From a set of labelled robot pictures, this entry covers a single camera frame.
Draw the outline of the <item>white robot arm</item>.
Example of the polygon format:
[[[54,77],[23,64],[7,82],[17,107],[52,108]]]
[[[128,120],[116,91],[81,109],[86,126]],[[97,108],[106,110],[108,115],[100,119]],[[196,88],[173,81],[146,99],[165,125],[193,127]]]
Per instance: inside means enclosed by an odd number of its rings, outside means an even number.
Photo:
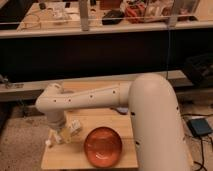
[[[74,93],[52,83],[36,100],[36,108],[57,132],[65,127],[65,110],[112,107],[129,109],[138,171],[190,171],[177,97],[159,74],[145,73],[132,82]]]

